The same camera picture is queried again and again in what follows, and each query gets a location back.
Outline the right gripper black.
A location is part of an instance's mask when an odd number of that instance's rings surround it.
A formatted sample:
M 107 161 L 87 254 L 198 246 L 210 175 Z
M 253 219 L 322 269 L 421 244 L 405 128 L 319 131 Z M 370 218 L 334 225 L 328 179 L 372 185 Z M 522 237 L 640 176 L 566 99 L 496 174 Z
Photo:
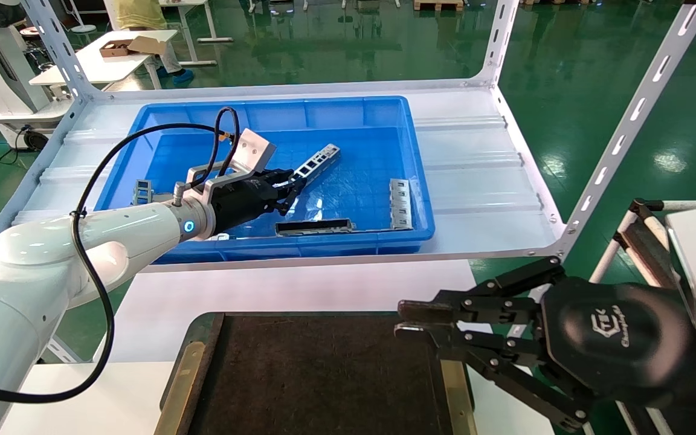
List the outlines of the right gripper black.
M 537 342 L 517 339 L 512 347 L 500 334 L 456 326 L 459 321 L 530 324 L 542 314 L 550 359 L 595 397 L 644 407 L 671 404 L 694 343 L 684 305 L 652 286 L 564 278 L 561 259 L 547 257 L 469 290 L 439 290 L 431 301 L 401 300 L 399 316 L 416 324 L 397 324 L 395 338 L 420 341 L 437 358 L 466 364 L 550 423 L 574 433 L 587 422 L 591 399 L 568 397 L 520 369 L 538 362 Z M 541 302 L 530 297 L 530 290 L 544 285 L 552 286 Z

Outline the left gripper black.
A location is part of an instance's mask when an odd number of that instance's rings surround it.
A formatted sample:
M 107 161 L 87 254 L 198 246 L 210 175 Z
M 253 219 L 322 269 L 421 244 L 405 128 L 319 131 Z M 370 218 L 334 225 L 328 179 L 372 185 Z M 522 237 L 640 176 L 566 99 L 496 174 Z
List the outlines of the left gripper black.
M 307 183 L 308 179 L 295 170 L 264 170 L 262 176 L 213 190 L 209 204 L 215 223 L 210 234 L 224 233 L 273 209 L 287 215 Z

